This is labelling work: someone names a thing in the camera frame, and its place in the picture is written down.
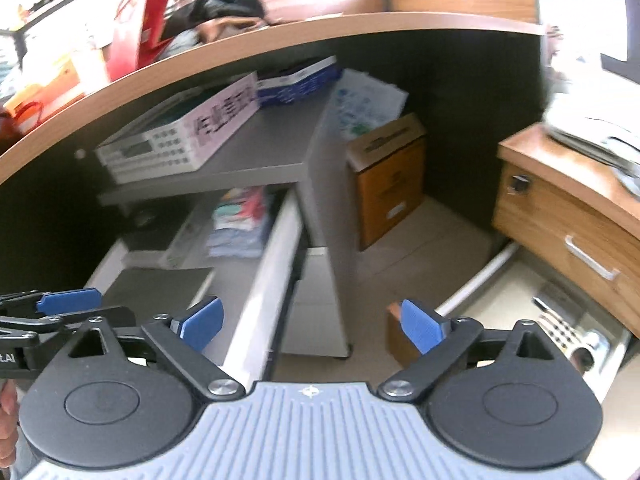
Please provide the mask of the person's left hand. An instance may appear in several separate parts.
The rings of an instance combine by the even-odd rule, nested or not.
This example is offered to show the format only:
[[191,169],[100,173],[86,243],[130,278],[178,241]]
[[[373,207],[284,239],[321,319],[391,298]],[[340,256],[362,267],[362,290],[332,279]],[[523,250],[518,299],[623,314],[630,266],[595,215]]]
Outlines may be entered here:
[[17,388],[13,380],[8,380],[1,388],[0,408],[0,466],[9,468],[15,463],[18,440]]

